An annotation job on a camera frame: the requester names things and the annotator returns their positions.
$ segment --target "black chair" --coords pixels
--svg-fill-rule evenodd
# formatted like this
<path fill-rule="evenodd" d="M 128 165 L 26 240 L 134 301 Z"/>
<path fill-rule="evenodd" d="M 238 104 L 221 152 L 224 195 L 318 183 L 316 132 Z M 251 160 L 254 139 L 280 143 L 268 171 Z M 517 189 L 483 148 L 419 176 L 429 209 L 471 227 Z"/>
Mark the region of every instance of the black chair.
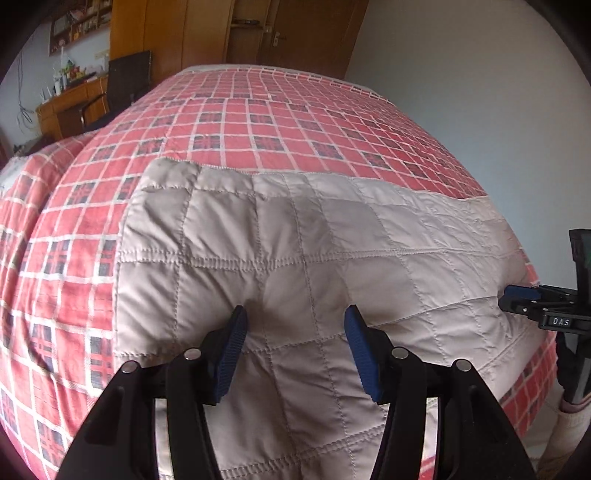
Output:
<path fill-rule="evenodd" d="M 80 109 L 80 117 L 85 132 L 105 127 L 123 110 L 148 93 L 150 90 L 151 64 L 152 52 L 149 50 L 109 62 L 107 91 L 97 95 Z M 91 124 L 87 124 L 84 118 L 86 110 L 104 96 L 107 98 L 109 112 Z"/>

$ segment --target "white wall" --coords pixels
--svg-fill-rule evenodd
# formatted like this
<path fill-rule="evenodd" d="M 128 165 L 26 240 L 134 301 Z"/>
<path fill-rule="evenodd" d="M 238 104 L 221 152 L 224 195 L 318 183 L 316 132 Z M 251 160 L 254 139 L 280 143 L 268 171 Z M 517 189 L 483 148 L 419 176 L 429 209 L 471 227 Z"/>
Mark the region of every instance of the white wall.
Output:
<path fill-rule="evenodd" d="M 523 0 L 371 0 L 346 76 L 443 143 L 490 194 L 543 283 L 574 287 L 591 228 L 591 87 Z"/>
<path fill-rule="evenodd" d="M 50 24 L 41 24 L 22 49 L 22 104 L 34 111 L 41 103 L 42 88 L 53 84 L 53 68 L 60 68 L 59 53 L 48 55 Z M 87 67 L 97 65 L 95 53 L 109 48 L 109 29 L 101 30 L 74 43 L 65 51 L 76 65 Z M 17 60 L 8 70 L 0 84 L 0 142 L 8 153 L 14 144 L 20 145 L 41 134 L 37 125 L 37 114 L 33 115 L 35 128 L 30 131 L 19 128 Z"/>

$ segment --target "wooden door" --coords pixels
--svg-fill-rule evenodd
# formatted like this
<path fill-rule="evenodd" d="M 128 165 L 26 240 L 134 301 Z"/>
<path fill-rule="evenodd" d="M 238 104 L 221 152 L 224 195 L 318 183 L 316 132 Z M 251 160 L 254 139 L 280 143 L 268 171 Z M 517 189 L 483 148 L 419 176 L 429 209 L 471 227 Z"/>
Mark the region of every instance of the wooden door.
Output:
<path fill-rule="evenodd" d="M 281 0 L 264 64 L 343 78 L 368 0 Z"/>

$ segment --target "door handle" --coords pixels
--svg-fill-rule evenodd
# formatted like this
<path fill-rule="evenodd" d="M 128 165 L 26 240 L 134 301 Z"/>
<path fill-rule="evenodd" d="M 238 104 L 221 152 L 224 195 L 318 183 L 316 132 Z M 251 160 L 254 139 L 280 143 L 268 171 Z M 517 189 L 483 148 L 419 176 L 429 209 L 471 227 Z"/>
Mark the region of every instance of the door handle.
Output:
<path fill-rule="evenodd" d="M 275 32 L 275 36 L 273 37 L 273 46 L 276 47 L 279 45 L 280 40 L 287 40 L 287 37 L 282 37 L 279 32 Z"/>

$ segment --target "beige quilted blanket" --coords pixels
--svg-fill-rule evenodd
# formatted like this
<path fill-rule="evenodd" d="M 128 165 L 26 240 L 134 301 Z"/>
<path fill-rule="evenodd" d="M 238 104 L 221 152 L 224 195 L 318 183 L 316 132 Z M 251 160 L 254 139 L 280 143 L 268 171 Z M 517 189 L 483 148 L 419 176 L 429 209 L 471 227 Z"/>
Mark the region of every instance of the beige quilted blanket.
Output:
<path fill-rule="evenodd" d="M 159 158 L 120 229 L 115 355 L 168 361 L 243 304 L 249 332 L 230 392 L 207 410 L 223 477 L 367 479 L 387 410 L 363 392 L 345 308 L 356 303 L 424 361 L 469 359 L 500 397 L 544 338 L 498 309 L 508 283 L 527 284 L 525 263 L 487 197 Z M 430 402 L 425 458 L 435 428 Z"/>

